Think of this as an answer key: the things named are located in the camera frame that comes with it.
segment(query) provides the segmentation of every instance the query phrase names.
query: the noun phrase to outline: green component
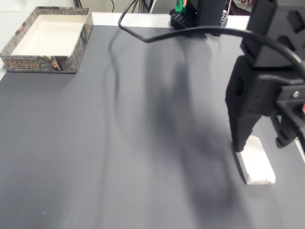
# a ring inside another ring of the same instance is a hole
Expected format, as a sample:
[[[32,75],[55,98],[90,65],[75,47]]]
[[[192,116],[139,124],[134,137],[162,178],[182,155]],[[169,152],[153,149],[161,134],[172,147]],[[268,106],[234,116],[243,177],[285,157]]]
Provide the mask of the green component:
[[[186,7],[183,7],[183,0],[177,0],[175,11],[176,13],[186,13]]]

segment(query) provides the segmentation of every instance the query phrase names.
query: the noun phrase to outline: white object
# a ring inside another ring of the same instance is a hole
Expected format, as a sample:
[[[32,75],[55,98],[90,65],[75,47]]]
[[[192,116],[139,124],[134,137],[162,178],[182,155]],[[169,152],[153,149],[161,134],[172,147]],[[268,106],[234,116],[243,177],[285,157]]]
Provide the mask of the white object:
[[[39,15],[12,55],[70,56],[87,15]]]
[[[249,136],[244,150],[236,154],[248,185],[275,183],[275,173],[258,137]]]

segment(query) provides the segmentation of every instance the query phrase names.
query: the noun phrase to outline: black mount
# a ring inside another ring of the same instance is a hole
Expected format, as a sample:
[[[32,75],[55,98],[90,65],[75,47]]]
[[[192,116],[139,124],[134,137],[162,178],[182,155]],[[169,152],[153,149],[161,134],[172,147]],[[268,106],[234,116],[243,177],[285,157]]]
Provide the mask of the black mount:
[[[303,59],[304,21],[305,2],[259,0],[247,29],[274,38]],[[298,137],[305,149],[305,82],[273,50],[249,40],[242,41],[242,49],[245,55],[235,63],[225,99],[235,151],[244,149],[262,115],[271,118],[279,148]]]

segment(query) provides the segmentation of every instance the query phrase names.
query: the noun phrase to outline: white block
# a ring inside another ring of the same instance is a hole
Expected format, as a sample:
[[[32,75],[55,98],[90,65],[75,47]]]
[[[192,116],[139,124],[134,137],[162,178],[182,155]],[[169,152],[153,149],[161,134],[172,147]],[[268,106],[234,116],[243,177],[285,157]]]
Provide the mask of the white block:
[[[275,173],[258,137],[249,136],[244,150],[236,154],[248,185],[275,183]]]

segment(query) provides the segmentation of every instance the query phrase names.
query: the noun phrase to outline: open box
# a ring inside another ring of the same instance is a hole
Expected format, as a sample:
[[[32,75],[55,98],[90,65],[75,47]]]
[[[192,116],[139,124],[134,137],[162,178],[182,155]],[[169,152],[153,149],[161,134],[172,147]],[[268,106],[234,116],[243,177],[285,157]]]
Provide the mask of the open box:
[[[76,73],[92,27],[90,8],[36,7],[0,57],[11,72]]]

